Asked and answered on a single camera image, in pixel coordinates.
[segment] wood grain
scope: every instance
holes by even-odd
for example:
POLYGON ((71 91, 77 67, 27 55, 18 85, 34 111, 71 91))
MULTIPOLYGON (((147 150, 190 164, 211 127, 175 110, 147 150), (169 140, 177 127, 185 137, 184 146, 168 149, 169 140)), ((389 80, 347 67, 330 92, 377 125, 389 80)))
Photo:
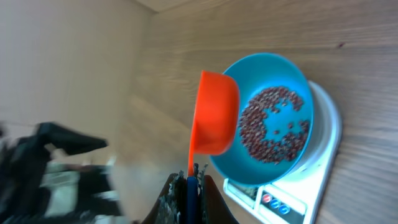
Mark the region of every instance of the wood grain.
MULTIPOLYGON (((122 152, 125 162, 151 166, 153 179, 186 170, 200 71, 275 52, 321 84, 344 117, 317 222, 398 223, 397 11, 394 0, 197 0, 155 15, 133 77, 121 150, 136 153, 122 152)), ((158 179, 145 181, 140 190, 151 192, 158 179)), ((238 221, 257 222, 225 199, 238 221)))

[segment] blue bowl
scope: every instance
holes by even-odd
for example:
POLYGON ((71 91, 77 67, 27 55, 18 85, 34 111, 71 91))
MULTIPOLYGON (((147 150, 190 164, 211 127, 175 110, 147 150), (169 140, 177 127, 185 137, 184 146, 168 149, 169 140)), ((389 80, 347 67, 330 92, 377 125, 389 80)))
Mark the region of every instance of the blue bowl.
POLYGON ((275 141, 280 141, 282 136, 289 131, 299 132, 300 120, 310 121, 307 142, 294 160, 290 162, 283 160, 277 165, 257 161, 241 144, 239 128, 236 130, 232 146, 224 154, 210 156, 218 171, 232 182, 250 186, 274 182, 292 170, 308 146, 313 126, 313 100, 308 81, 291 61, 280 55, 269 53, 248 55, 235 62, 224 74, 233 77, 238 84, 239 117, 249 100, 265 88, 285 86, 289 90, 296 91, 303 98, 304 105, 300 111, 294 111, 292 104, 289 103, 285 107, 277 106, 281 109, 280 113, 267 113, 269 116, 264 120, 267 127, 266 139, 275 141), (290 122, 294 122, 293 129, 288 128, 290 122), (275 130, 279 130, 280 133, 273 134, 275 130))

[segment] white kitchen scale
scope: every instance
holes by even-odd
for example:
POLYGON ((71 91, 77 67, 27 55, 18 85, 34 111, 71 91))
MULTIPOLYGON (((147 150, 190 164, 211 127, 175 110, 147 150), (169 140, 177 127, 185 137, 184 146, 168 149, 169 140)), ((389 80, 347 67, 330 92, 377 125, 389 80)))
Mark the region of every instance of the white kitchen scale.
POLYGON ((329 94, 309 81, 314 101, 312 137, 298 164, 283 178, 247 188, 224 181, 224 191, 263 223, 314 223, 340 143, 342 121, 329 94))

